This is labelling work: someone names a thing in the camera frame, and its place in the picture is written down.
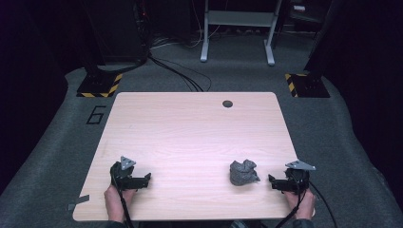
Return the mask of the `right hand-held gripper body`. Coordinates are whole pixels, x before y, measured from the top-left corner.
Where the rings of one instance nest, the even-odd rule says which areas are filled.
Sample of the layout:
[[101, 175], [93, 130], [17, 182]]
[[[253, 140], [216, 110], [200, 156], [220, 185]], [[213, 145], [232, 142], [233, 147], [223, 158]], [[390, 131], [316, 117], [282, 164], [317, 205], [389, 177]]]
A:
[[286, 163], [285, 176], [287, 184], [285, 191], [299, 194], [309, 187], [310, 172], [317, 169], [304, 161], [291, 161]]

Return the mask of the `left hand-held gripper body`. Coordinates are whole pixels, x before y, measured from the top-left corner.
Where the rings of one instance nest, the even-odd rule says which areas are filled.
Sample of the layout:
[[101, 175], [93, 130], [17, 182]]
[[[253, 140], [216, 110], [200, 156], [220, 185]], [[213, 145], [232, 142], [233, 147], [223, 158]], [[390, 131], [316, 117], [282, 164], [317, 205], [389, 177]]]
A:
[[139, 189], [139, 183], [132, 177], [134, 170], [134, 162], [124, 156], [121, 156], [119, 161], [116, 161], [110, 168], [111, 184], [119, 190]]

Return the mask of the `grey towel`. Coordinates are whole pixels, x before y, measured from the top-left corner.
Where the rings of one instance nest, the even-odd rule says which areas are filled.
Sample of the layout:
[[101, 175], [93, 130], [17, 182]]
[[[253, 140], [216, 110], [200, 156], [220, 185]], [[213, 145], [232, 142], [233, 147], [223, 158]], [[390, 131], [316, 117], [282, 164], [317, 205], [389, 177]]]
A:
[[243, 162], [233, 161], [230, 164], [230, 181], [236, 186], [243, 186], [245, 184], [260, 181], [255, 168], [257, 165], [250, 160]]

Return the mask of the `person's right hand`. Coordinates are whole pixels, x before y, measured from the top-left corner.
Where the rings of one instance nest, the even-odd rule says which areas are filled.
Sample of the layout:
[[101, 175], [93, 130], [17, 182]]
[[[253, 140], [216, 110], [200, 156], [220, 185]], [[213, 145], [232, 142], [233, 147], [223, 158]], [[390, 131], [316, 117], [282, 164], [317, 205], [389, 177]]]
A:
[[298, 207], [295, 213], [296, 219], [312, 219], [315, 212], [316, 197], [310, 189], [305, 190], [301, 197], [292, 192], [285, 192], [284, 196], [291, 210]]

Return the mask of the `person's left hand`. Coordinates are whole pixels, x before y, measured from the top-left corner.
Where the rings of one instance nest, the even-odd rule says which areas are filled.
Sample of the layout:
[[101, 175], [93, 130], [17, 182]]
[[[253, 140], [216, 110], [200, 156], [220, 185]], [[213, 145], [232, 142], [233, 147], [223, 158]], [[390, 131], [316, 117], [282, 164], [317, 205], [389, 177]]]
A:
[[[130, 204], [135, 196], [136, 191], [134, 189], [125, 190], [122, 196], [127, 204]], [[106, 211], [108, 219], [123, 223], [125, 221], [125, 210], [121, 202], [120, 195], [115, 186], [109, 185], [104, 192]]]

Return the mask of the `grey tape strip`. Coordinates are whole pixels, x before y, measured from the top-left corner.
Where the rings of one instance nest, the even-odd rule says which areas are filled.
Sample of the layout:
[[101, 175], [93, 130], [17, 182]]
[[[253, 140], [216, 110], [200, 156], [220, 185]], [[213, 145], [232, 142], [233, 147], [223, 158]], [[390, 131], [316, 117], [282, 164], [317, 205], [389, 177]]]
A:
[[74, 208], [75, 208], [78, 204], [83, 203], [83, 202], [86, 202], [86, 201], [89, 201], [89, 195], [81, 196], [81, 197], [75, 199], [73, 202], [70, 202], [70, 203], [67, 205], [66, 210], [67, 210], [67, 211], [73, 211]]

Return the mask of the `dark cabinet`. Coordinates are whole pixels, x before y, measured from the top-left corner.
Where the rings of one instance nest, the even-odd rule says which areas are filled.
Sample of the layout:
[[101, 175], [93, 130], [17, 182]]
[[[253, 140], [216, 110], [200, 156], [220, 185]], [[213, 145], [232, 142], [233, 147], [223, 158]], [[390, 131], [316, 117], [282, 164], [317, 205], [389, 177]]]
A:
[[140, 67], [147, 61], [150, 26], [142, 0], [83, 0], [103, 62]]

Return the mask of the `white metal stand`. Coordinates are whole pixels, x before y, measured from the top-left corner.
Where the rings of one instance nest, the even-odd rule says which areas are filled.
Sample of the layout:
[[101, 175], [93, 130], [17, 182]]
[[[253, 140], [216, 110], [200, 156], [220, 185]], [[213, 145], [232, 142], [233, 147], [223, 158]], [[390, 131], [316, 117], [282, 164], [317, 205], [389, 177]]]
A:
[[202, 63], [205, 63], [208, 59], [209, 26], [214, 25], [269, 28], [270, 31], [267, 38], [263, 41], [263, 44], [267, 64], [270, 67], [275, 65], [272, 41], [278, 22], [282, 0], [276, 0], [276, 8], [273, 12], [212, 10], [209, 8], [209, 0], [204, 0], [204, 4], [203, 43], [200, 58]]

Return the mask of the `black yellow striped base plate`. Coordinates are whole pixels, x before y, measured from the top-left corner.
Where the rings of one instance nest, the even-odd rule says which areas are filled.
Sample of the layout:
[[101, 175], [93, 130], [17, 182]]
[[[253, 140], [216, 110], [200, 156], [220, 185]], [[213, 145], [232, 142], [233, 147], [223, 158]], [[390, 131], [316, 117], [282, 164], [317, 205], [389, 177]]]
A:
[[104, 74], [97, 78], [85, 77], [79, 85], [76, 96], [86, 98], [108, 98], [116, 92], [122, 74]]
[[329, 98], [330, 94], [320, 78], [308, 74], [285, 75], [291, 95], [295, 98]]

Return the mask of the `dark upright post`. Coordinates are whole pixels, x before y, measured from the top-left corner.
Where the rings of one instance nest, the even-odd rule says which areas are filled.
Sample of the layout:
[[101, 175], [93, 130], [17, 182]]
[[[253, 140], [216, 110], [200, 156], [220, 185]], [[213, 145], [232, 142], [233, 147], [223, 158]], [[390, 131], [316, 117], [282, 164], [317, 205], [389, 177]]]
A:
[[305, 66], [309, 76], [320, 78], [330, 64], [341, 38], [345, 33], [348, 0], [332, 0], [322, 30]]

